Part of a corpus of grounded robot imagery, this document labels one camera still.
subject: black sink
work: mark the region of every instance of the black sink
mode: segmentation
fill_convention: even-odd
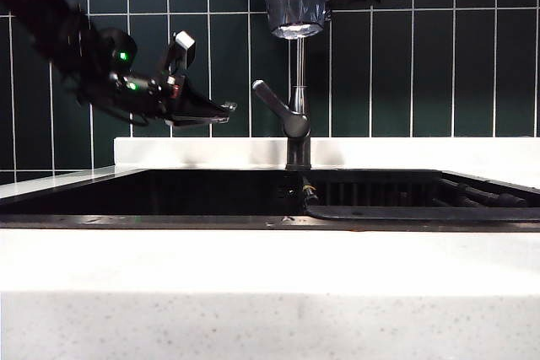
[[[435,170],[148,170],[2,199],[0,214],[536,222],[540,193]]]

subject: white quartz countertop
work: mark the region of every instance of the white quartz countertop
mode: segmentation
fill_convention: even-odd
[[[2,359],[538,359],[540,235],[0,230]]]

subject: faucet handle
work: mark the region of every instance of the faucet handle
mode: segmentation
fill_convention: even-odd
[[[287,137],[302,138],[310,133],[310,122],[306,115],[292,111],[262,80],[253,83],[253,92],[281,119]]]

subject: white grout line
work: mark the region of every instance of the white grout line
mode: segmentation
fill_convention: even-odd
[[[537,8],[540,7],[540,0],[537,0]],[[537,137],[538,132],[538,38],[540,36],[540,21],[538,20],[537,11],[537,34],[536,34],[536,62],[534,64],[534,137]]]
[[[52,63],[49,62],[49,111],[51,115],[51,168],[55,172],[55,154],[54,154],[54,103],[52,89]]]
[[[90,13],[90,0],[86,0],[86,12]],[[90,113],[90,167],[95,169],[95,152],[94,152],[94,106],[89,106]]]
[[[17,170],[17,137],[15,135],[15,80],[14,80],[14,31],[13,31],[13,18],[11,14],[9,16],[9,76],[11,79],[11,126],[13,137],[13,170]],[[17,172],[14,173],[15,183],[17,183]]]
[[[132,34],[132,22],[131,22],[131,18],[130,18],[130,5],[129,5],[129,0],[126,0],[126,16],[127,16],[127,33],[129,35]],[[133,113],[129,113],[129,119],[130,120],[133,120]],[[129,137],[133,138],[133,124],[130,124],[129,125]]]
[[[88,169],[58,169],[57,172],[85,172]],[[0,169],[0,173],[16,173],[16,172],[50,172],[51,168],[49,169],[16,169],[16,170],[10,170],[10,169]]]
[[[329,24],[328,41],[328,137],[332,138],[332,21]]]
[[[409,111],[409,136],[414,134],[414,0],[411,0],[411,89]]]
[[[499,6],[499,0],[495,0],[495,23],[494,23],[494,64],[493,64],[493,137],[497,136],[497,45],[498,45],[498,18],[499,14],[497,8]]]
[[[540,7],[537,6],[523,6],[523,7],[514,7],[514,8],[497,8],[497,10],[538,10]],[[452,12],[452,11],[490,11],[495,10],[495,8],[414,8],[415,12]],[[389,13],[389,12],[412,12],[412,8],[376,8],[373,11],[370,8],[358,9],[358,10],[333,10],[333,13]],[[222,15],[222,16],[232,16],[232,15],[242,15],[242,14],[266,14],[266,12],[170,12],[170,13],[161,13],[161,12],[152,12],[152,13],[130,13],[131,16],[166,16],[170,14],[171,16],[206,16],[208,14]],[[99,17],[99,16],[127,16],[128,13],[89,13],[90,17]],[[0,15],[0,18],[8,18],[9,15]]]
[[[370,7],[370,111],[369,136],[373,137],[373,6]]]
[[[455,8],[458,11],[489,11],[495,10],[495,8]],[[498,10],[536,10],[536,6],[517,6],[508,8],[497,8]],[[451,12],[454,8],[414,8],[415,12]],[[389,13],[389,12],[412,12],[412,8],[376,8],[375,13]],[[333,10],[333,13],[370,13],[370,9],[348,9],[348,10]]]
[[[54,108],[52,99],[52,63],[49,62],[49,108],[51,112],[51,168],[55,172],[55,154],[54,154]]]
[[[208,30],[208,98],[212,99],[212,35],[210,33],[210,0],[206,0],[206,8],[207,8],[207,30]],[[212,137],[212,124],[208,126],[209,136]]]
[[[456,136],[456,0],[452,0],[452,107],[451,137]]]
[[[288,58],[288,67],[289,67],[289,91],[287,92],[287,95],[288,95],[288,98],[287,98],[287,103],[290,102],[290,94],[291,94],[291,91],[292,91],[292,87],[293,87],[293,71],[290,67],[290,63],[291,63],[291,57],[290,57],[290,54],[291,54],[291,40],[287,40],[288,42],[288,48],[289,48],[289,58]]]
[[[165,43],[165,46],[169,45],[170,39],[171,39],[171,32],[170,32],[170,0],[167,0],[167,42]],[[173,137],[174,133],[172,131],[172,126],[169,126],[169,137]]]
[[[249,137],[253,137],[253,105],[251,97],[251,0],[247,0],[247,77],[248,77],[248,86],[247,86],[247,97],[249,102]]]

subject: dark green tile wall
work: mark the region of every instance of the dark green tile wall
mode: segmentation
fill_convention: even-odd
[[[0,182],[15,170],[21,180],[113,164],[115,137],[281,135],[250,96],[255,79],[283,99],[295,81],[295,43],[270,35],[264,0],[68,1],[99,28],[129,31],[139,45],[134,67],[144,73],[155,69],[169,31],[187,30],[197,40],[193,88],[238,110],[227,125],[171,132],[162,122],[131,128],[78,106],[69,83],[54,68],[50,75],[17,18],[0,8]],[[537,0],[383,0],[336,10],[307,41],[312,134],[536,135],[537,22]]]

